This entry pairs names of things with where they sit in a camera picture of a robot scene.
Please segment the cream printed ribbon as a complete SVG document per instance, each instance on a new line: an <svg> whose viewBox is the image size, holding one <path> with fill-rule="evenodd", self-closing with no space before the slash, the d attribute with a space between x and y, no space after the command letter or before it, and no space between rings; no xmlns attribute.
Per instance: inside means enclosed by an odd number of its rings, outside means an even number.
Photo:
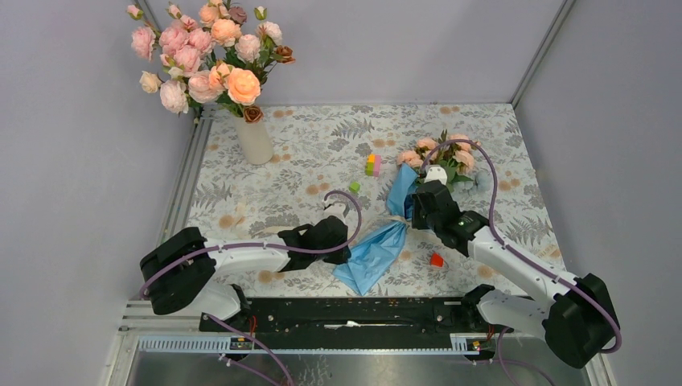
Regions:
<svg viewBox="0 0 682 386"><path fill-rule="evenodd" d="M262 207L259 213L256 213L255 209L240 203L232 217L233 221L229 223L228 216L223 216L220 219L220 226L225 231L229 230L235 238L246 240L276 235L278 232L305 224L316 224L325 217L320 204L305 206L302 212L296 212L293 207L284 204L269 204ZM372 211L370 207L362 211L362 216L358 240L385 226L409 222L403 217L389 215L386 210L382 213Z"/></svg>

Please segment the flower bouquet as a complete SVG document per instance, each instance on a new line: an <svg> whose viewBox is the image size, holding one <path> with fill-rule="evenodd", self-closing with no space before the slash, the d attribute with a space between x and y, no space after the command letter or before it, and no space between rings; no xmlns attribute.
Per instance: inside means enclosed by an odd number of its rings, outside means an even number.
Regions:
<svg viewBox="0 0 682 386"><path fill-rule="evenodd" d="M358 295L366 295L388 272L390 266L403 252L411 225L413 201L411 194L423 184L425 169L439 165L446 169L449 190L454 185L476 184L470 177L475 166L473 153L481 150L481 143L463 134L446 138L424 138L414 150L398 156L397 175L388 191L386 206L391 216L400 216L409 222L385 226L362 238L351 247L351 257L346 264L332 271L333 276Z"/></svg>

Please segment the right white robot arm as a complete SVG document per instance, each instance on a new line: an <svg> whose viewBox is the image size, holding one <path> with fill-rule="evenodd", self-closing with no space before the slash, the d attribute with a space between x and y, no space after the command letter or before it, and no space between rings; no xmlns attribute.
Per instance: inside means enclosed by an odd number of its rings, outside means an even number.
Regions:
<svg viewBox="0 0 682 386"><path fill-rule="evenodd" d="M583 368L595 355L622 342L617 315L605 282L584 277L530 257L502 236L476 211L463 211L438 181L411 195L412 226L429 230L448 248L489 266L524 291L512 296L492 285L478 285L462 298L465 327L481 331L504 326L545 342L562 362Z"/></svg>

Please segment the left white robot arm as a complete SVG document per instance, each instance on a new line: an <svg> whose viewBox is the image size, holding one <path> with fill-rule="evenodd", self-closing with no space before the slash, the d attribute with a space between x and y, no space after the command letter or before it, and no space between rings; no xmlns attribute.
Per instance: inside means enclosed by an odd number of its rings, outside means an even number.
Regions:
<svg viewBox="0 0 682 386"><path fill-rule="evenodd" d="M268 239L213 244L197 227L184 228L140 263L139 291L156 315L191 309L217 317L229 330L249 322L249 310L238 285L216 285L225 274L271 273L307 269L316 261L341 265L350 257L348 226L337 216L317 224L280 231Z"/></svg>

